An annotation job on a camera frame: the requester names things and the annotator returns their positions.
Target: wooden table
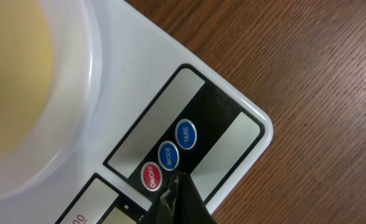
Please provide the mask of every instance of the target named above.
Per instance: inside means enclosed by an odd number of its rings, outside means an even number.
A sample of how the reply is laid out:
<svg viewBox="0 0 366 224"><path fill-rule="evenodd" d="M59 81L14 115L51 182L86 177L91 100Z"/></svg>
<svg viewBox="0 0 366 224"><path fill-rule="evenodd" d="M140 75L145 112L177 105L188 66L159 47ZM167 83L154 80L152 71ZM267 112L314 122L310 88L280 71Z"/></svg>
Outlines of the wooden table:
<svg viewBox="0 0 366 224"><path fill-rule="evenodd" d="M218 223L366 223L366 0L128 0L268 113Z"/></svg>

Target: white bowl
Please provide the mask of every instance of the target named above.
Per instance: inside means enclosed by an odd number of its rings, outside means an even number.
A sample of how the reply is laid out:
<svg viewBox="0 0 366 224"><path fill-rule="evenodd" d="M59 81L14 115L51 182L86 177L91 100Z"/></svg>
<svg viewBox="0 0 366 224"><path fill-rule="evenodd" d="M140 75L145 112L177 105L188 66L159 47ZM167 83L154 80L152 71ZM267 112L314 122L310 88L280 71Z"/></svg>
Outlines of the white bowl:
<svg viewBox="0 0 366 224"><path fill-rule="evenodd" d="M52 89L22 145L0 161L0 200L38 184L79 148L99 93L101 41L88 2L40 3L52 34Z"/></svg>

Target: brown wooden surface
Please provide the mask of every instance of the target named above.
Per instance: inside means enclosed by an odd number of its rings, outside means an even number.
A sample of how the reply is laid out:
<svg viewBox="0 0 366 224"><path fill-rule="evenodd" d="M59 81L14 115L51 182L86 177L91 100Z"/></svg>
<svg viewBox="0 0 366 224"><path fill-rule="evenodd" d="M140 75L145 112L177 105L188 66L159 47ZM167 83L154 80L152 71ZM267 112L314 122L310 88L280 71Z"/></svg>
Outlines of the brown wooden surface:
<svg viewBox="0 0 366 224"><path fill-rule="evenodd" d="M366 223L366 0L128 2L273 120L218 223Z"/></svg>

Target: yellow food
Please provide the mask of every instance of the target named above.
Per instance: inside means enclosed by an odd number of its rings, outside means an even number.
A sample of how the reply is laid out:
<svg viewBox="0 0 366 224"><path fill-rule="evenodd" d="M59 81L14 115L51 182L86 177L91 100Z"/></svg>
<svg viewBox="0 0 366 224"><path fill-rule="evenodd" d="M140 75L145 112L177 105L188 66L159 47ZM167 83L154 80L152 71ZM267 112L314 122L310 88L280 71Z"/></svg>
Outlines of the yellow food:
<svg viewBox="0 0 366 224"><path fill-rule="evenodd" d="M0 0L0 160L22 144L52 83L50 31L36 0Z"/></svg>

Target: digital scale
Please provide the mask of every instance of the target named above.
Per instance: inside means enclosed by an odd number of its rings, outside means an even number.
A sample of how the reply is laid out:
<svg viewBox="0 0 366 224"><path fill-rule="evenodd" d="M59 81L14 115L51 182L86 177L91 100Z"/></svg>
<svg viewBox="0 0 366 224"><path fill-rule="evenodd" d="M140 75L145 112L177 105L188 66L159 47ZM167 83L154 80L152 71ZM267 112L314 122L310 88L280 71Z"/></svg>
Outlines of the digital scale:
<svg viewBox="0 0 366 224"><path fill-rule="evenodd" d="M270 118L128 3L91 5L103 51L91 123L49 178L0 201L0 224L137 223L175 169L212 214L270 144Z"/></svg>

